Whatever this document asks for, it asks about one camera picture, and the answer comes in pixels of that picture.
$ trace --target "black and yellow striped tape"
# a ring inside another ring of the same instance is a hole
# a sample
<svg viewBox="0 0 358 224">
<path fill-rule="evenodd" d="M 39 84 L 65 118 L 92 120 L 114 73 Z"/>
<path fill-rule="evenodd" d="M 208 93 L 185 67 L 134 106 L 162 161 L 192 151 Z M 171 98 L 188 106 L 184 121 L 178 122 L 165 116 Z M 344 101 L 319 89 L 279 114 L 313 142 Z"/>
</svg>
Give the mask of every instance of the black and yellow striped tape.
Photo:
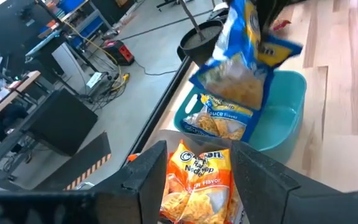
<svg viewBox="0 0 358 224">
<path fill-rule="evenodd" d="M 93 164 L 86 172 L 77 177 L 71 184 L 69 184 L 63 190 L 74 190 L 76 186 L 78 186 L 82 181 L 84 181 L 87 177 L 89 177 L 93 172 L 99 169 L 105 162 L 110 160 L 111 153 L 103 156 L 97 163 Z"/>
</svg>

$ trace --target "concrete floor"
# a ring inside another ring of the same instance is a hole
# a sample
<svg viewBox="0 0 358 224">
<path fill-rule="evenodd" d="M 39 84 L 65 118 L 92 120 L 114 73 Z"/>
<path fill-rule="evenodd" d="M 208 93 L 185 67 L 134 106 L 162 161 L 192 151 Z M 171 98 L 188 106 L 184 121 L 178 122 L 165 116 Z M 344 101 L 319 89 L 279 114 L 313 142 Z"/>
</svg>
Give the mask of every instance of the concrete floor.
<svg viewBox="0 0 358 224">
<path fill-rule="evenodd" d="M 186 17 L 183 9 L 173 4 L 164 6 L 162 12 L 159 12 L 156 9 L 156 5 L 161 2 L 163 0 L 147 0 L 140 3 L 141 5 L 133 12 L 135 18 L 123 28 L 118 39 L 124 39 Z M 187 6 L 192 14 L 198 14 L 213 8 L 210 0 L 194 0 L 188 2 Z M 196 21 L 203 22 L 207 18 L 208 14 L 205 14 L 198 16 Z M 163 73 L 176 70 L 180 66 L 181 62 L 177 56 L 177 47 L 183 35 L 191 28 L 191 22 L 186 20 L 126 39 L 123 42 L 135 56 L 136 61 L 145 67 L 147 73 Z M 95 54 L 104 58 L 105 62 L 109 61 L 101 51 L 97 51 Z M 96 67 L 101 71 L 108 69 L 100 59 L 95 58 L 93 57 L 92 61 Z M 86 181 L 94 184 L 109 177 L 120 168 L 137 135 L 175 74 L 146 75 L 143 68 L 136 63 L 129 67 L 121 67 L 121 70 L 131 74 L 125 92 L 102 110 L 97 111 L 99 121 L 83 143 L 83 145 L 88 144 L 103 131 L 108 134 L 112 158 L 86 179 Z M 72 76 L 69 84 L 83 86 L 83 80 L 81 77 Z M 17 183 L 27 189 L 31 189 L 67 160 L 67 157 L 59 156 L 49 150 L 40 149 L 35 151 L 32 161 L 29 164 L 21 165 L 14 172 L 18 176 Z"/>
</svg>

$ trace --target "black monitor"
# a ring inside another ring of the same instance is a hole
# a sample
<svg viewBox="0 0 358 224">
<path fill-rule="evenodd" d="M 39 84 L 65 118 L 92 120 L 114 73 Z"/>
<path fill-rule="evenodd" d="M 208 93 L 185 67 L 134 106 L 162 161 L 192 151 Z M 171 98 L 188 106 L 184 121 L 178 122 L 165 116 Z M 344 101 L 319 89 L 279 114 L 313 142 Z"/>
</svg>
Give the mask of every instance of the black monitor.
<svg viewBox="0 0 358 224">
<path fill-rule="evenodd" d="M 37 36 L 51 20 L 34 0 L 4 1 L 0 4 L 0 54 L 36 46 L 40 42 Z"/>
</svg>

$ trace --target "yellow cord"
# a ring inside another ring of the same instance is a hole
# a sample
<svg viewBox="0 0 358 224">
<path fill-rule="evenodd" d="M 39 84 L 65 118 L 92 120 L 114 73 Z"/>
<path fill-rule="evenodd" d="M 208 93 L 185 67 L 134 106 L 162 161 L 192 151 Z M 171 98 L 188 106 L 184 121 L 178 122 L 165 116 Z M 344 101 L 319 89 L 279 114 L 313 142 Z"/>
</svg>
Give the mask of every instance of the yellow cord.
<svg viewBox="0 0 358 224">
<path fill-rule="evenodd" d="M 118 74 L 119 74 L 119 78 L 120 78 L 120 84 L 117 87 L 114 87 L 111 89 L 111 91 L 117 90 L 118 88 L 122 87 L 127 81 L 127 78 L 123 78 L 122 74 L 121 74 L 121 67 L 118 65 L 117 60 L 107 51 L 105 51 L 104 49 L 102 49 L 101 47 L 99 47 L 97 44 L 95 44 L 94 42 L 92 42 L 92 40 L 89 40 L 88 38 L 82 36 L 71 24 L 69 24 L 66 21 L 63 21 L 66 25 L 68 25 L 70 27 L 71 30 L 74 31 L 74 33 L 76 33 L 78 36 L 80 36 L 82 39 L 86 40 L 88 43 L 90 43 L 91 45 L 95 46 L 97 49 L 103 51 L 111 60 L 113 60 L 113 62 L 117 65 L 118 68 Z"/>
</svg>

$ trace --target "teal plastic bin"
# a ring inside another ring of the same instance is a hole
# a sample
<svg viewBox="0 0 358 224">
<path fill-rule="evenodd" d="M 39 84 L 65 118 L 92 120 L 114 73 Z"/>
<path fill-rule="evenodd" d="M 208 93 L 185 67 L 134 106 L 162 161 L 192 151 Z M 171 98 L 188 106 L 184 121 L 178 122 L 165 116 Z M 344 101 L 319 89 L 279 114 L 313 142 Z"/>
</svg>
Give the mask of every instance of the teal plastic bin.
<svg viewBox="0 0 358 224">
<path fill-rule="evenodd" d="M 189 114 L 199 112 L 203 107 L 203 104 L 197 101 L 189 113 L 185 111 L 190 100 L 198 93 L 202 91 L 193 87 L 175 114 L 174 125 L 181 132 L 186 133 L 187 130 L 182 127 L 180 121 Z M 249 144 L 285 164 L 291 157 L 302 126 L 305 93 L 306 80 L 301 74 L 275 71 L 265 110 Z"/>
</svg>

